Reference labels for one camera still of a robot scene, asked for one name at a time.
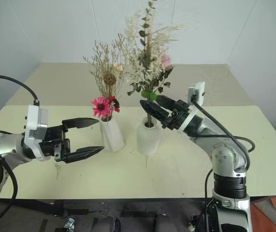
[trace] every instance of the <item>brown dried bud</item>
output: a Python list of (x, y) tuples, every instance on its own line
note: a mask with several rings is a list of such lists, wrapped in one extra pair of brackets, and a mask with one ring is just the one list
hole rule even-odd
[(116, 78), (113, 74), (106, 74), (103, 77), (103, 81), (107, 86), (112, 86), (116, 83)]

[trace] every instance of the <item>floor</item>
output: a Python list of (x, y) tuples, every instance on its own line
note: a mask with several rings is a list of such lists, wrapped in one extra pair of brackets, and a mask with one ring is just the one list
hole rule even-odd
[[(188, 232), (188, 221), (190, 216), (198, 215), (202, 209), (201, 202), (193, 201), (163, 201), (163, 202), (102, 202), (88, 203), (68, 201), (67, 208), (89, 209), (96, 211), (86, 216), (72, 216), (75, 220), (75, 232), (89, 232), (94, 218), (115, 216), (120, 219), (122, 232), (152, 232), (154, 217), (121, 217), (122, 211), (143, 211), (165, 213), (170, 216), (179, 232)], [(41, 228), (44, 220), (47, 221), (46, 228)], [(54, 232), (55, 228), (61, 228), (68, 219), (56, 218), (43, 213), (27, 209), (12, 207), (0, 220), (0, 232)]]

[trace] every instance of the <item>white wall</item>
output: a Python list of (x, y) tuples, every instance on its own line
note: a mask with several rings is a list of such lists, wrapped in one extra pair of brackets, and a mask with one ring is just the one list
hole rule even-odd
[(258, 0), (228, 63), (276, 129), (276, 0)]
[[(84, 62), (94, 40), (111, 41), (146, 3), (0, 0), (0, 74), (25, 80), (38, 62)], [(160, 0), (156, 6), (156, 24), (185, 26), (174, 34), (172, 62), (228, 62), (276, 128), (276, 0)], [(0, 108), (11, 88), (2, 86)]]

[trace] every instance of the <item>white vase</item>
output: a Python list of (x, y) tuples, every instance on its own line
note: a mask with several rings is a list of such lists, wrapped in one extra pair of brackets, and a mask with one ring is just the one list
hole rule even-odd
[(111, 120), (107, 122), (99, 120), (99, 124), (105, 150), (117, 152), (125, 146), (123, 135), (113, 116)]
[(154, 126), (146, 127), (147, 117), (144, 118), (137, 130), (138, 151), (145, 156), (153, 155), (157, 151), (160, 140), (160, 128), (157, 125), (157, 120), (152, 118), (151, 121)]

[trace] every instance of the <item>dried flower arrangement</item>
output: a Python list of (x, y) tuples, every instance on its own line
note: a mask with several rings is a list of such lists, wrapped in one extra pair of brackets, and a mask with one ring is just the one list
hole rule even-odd
[[(142, 97), (149, 101), (157, 98), (157, 91), (163, 92), (163, 87), (170, 87), (167, 81), (173, 66), (167, 56), (168, 43), (172, 41), (171, 32), (179, 27), (165, 27), (152, 31), (155, 7), (152, 0), (148, 2), (145, 12), (139, 11), (129, 20), (125, 31), (123, 55), (126, 61), (126, 76), (132, 86), (130, 96), (141, 92)], [(152, 127), (151, 116), (147, 115), (147, 127)]]
[(103, 121), (112, 118), (112, 112), (119, 112), (119, 102), (116, 99), (124, 82), (122, 46), (124, 37), (118, 34), (118, 38), (112, 41), (111, 45), (95, 41), (93, 51), (95, 55), (89, 60), (84, 60), (94, 67), (90, 73), (95, 77), (101, 97), (94, 99), (91, 103), (94, 116)]

